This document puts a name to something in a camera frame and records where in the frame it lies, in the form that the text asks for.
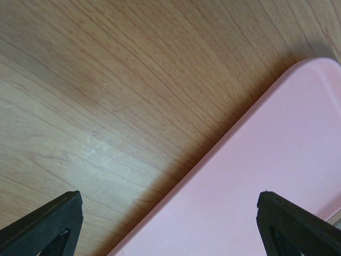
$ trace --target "pink edge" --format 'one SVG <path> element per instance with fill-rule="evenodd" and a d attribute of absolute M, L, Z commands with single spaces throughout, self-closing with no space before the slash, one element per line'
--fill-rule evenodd
<path fill-rule="evenodd" d="M 289 68 L 110 256 L 265 255 L 257 199 L 327 220 L 341 209 L 341 67 Z"/>

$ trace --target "wood grain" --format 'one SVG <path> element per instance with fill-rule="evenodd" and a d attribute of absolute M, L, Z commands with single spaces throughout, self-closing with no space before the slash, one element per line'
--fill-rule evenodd
<path fill-rule="evenodd" d="M 339 0 L 2 0 L 0 16 L 0 228 L 80 190 L 76 255 L 106 255 L 295 62 L 341 58 Z"/>

